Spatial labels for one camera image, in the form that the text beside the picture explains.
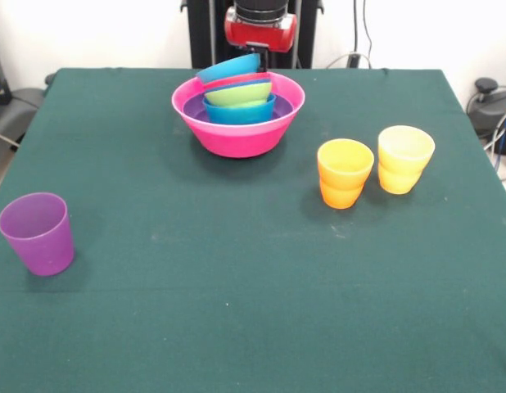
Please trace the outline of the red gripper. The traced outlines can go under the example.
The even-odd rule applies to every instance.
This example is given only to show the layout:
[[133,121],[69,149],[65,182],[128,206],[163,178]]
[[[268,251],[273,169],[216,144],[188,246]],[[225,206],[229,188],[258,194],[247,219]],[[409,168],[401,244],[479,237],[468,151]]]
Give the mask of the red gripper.
[[297,17],[295,14],[286,12],[283,16],[264,23],[248,20],[238,11],[238,8],[229,8],[225,14],[226,39],[235,47],[263,48],[258,51],[259,72],[267,72],[269,51],[289,52],[292,48],[296,36]]

